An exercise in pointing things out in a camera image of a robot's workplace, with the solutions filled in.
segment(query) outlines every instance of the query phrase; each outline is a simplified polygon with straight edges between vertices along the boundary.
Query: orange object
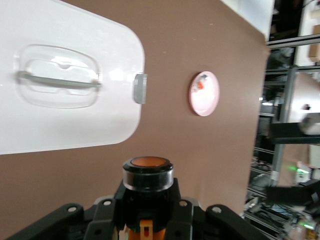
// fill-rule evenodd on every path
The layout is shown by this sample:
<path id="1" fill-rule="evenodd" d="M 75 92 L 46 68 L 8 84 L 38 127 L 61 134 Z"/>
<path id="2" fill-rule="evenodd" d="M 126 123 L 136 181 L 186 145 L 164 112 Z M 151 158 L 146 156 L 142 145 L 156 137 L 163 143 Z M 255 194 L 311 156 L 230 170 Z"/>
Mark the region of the orange object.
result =
<path id="1" fill-rule="evenodd" d="M 314 230 L 307 229 L 306 230 L 307 240 L 315 240 L 317 238 L 317 233 Z"/>
<path id="2" fill-rule="evenodd" d="M 142 219 L 140 221 L 140 232 L 134 232 L 127 228 L 126 234 L 128 240 L 163 240 L 166 230 L 153 232 L 153 221 L 151 219 Z"/>
<path id="3" fill-rule="evenodd" d="M 161 157 L 144 156 L 133 159 L 131 163 L 138 167 L 158 167 L 165 164 L 166 162 Z"/>
<path id="4" fill-rule="evenodd" d="M 204 84 L 201 82 L 201 81 L 199 81 L 198 82 L 198 89 L 204 89 Z"/>
<path id="5" fill-rule="evenodd" d="M 313 34 L 320 34 L 320 25 L 313 27 Z M 309 59 L 315 63 L 320 61 L 320 43 L 310 45 Z"/>

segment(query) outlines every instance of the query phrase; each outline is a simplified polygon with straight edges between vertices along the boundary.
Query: cardboard box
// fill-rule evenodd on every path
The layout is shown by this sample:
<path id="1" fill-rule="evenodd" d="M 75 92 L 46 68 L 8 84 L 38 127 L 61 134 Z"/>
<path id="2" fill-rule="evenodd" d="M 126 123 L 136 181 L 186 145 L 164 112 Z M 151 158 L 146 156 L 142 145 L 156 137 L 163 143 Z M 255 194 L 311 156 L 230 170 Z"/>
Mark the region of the cardboard box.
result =
<path id="1" fill-rule="evenodd" d="M 320 34 L 320 25 L 313 27 L 313 34 Z M 309 59 L 315 63 L 320 62 L 320 43 L 310 45 Z"/>

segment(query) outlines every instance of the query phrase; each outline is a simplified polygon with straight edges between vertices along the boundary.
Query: gray latch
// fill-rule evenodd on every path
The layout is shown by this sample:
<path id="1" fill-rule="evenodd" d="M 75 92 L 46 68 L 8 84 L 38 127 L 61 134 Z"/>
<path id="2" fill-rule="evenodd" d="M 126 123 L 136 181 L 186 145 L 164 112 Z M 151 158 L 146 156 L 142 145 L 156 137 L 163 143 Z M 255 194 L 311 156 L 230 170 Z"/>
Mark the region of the gray latch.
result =
<path id="1" fill-rule="evenodd" d="M 133 99 L 137 104 L 146 103 L 147 74 L 139 73 L 134 78 Z"/>

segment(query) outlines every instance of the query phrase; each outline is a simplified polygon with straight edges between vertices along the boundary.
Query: shelf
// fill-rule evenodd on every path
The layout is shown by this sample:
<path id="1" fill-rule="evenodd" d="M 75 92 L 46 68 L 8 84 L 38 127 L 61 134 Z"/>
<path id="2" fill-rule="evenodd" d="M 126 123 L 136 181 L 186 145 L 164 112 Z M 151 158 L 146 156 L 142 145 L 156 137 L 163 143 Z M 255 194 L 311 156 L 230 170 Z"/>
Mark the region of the shelf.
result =
<path id="1" fill-rule="evenodd" d="M 283 69 L 267 69 L 265 75 L 286 75 L 288 74 L 289 68 Z M 296 71 L 299 73 L 310 73 L 310 72 L 319 72 L 320 66 L 298 66 Z"/>
<path id="2" fill-rule="evenodd" d="M 318 144 L 320 135 L 304 134 L 298 123 L 273 123 L 270 125 L 269 137 L 273 144 Z"/>
<path id="3" fill-rule="evenodd" d="M 258 228 L 257 226 L 254 226 L 256 229 L 258 229 L 260 232 L 262 232 L 264 235 L 266 235 L 269 239 L 271 240 L 278 240 L 277 237 L 275 236 L 272 236 L 270 233 L 266 232 L 266 231 L 263 231 L 262 229 Z"/>
<path id="4" fill-rule="evenodd" d="M 263 148 L 260 148 L 260 147 L 254 147 L 253 149 L 256 150 L 256 151 L 259 151 L 259 152 L 267 153 L 267 154 L 275 154 L 274 151 L 263 149 Z"/>
<path id="5" fill-rule="evenodd" d="M 285 86 L 286 81 L 265 81 L 265 86 Z"/>
<path id="6" fill-rule="evenodd" d="M 260 225 L 263 225 L 263 226 L 267 227 L 268 229 L 271 229 L 272 231 L 274 231 L 274 232 L 277 233 L 277 234 L 280 233 L 279 229 L 277 229 L 277 228 L 275 228 L 274 226 L 266 223 L 265 220 L 262 220 L 261 218 L 259 218 L 258 216 L 255 216 L 255 215 L 252 214 L 251 212 L 245 211 L 245 212 L 243 213 L 243 216 L 246 217 L 246 218 L 248 218 L 248 219 L 250 219 L 250 220 L 252 220 L 252 221 L 257 222 L 257 223 L 260 224 Z"/>
<path id="7" fill-rule="evenodd" d="M 258 196 L 260 196 L 260 197 L 263 197 L 263 198 L 267 197 L 267 195 L 264 192 L 256 190 L 256 189 L 254 189 L 252 187 L 248 187 L 247 190 L 252 192 L 252 193 L 254 193 L 254 194 L 256 194 L 256 195 L 258 195 Z"/>
<path id="8" fill-rule="evenodd" d="M 307 211 L 306 208 L 303 206 L 285 205 L 285 208 L 291 210 L 292 212 L 295 212 L 295 213 L 301 214 L 303 216 L 308 216 L 308 217 L 312 218 L 312 214 L 309 211 Z"/>
<path id="9" fill-rule="evenodd" d="M 320 39 L 320 33 L 306 35 L 306 36 L 292 37 L 292 38 L 276 40 L 276 41 L 268 41 L 266 44 L 270 49 L 280 49 L 280 48 L 297 47 L 297 46 L 309 45 L 309 44 L 317 44 L 320 41 L 319 39 Z"/>
<path id="10" fill-rule="evenodd" d="M 275 115 L 273 113 L 264 113 L 264 112 L 259 112 L 259 116 L 264 116 L 264 117 L 274 117 Z"/>
<path id="11" fill-rule="evenodd" d="M 251 167 L 251 171 L 259 173 L 259 174 L 266 174 L 266 175 L 271 175 L 271 171 L 268 170 L 262 170 L 258 167 L 252 166 Z"/>

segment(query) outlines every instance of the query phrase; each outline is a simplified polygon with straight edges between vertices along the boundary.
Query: small plate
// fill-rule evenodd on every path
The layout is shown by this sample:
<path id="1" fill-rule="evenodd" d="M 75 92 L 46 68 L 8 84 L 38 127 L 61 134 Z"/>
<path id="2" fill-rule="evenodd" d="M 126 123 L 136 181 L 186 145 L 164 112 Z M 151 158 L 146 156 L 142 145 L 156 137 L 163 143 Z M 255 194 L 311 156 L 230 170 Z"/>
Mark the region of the small plate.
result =
<path id="1" fill-rule="evenodd" d="M 210 71 L 203 71 L 192 81 L 189 92 L 191 107 L 199 116 L 208 116 L 216 109 L 219 95 L 220 88 L 216 76 Z"/>

